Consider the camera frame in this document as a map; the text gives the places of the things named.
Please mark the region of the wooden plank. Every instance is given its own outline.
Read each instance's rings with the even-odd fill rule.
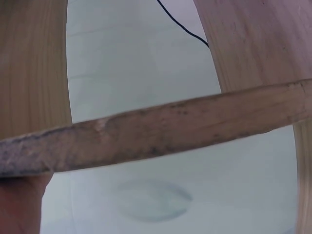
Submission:
[[[194,0],[223,92],[311,78],[310,0]],[[297,233],[312,233],[312,122],[294,126]]]
[[[66,0],[0,0],[0,139],[71,123]]]
[[[0,176],[61,172],[196,149],[312,117],[312,79],[141,109],[0,141]]]

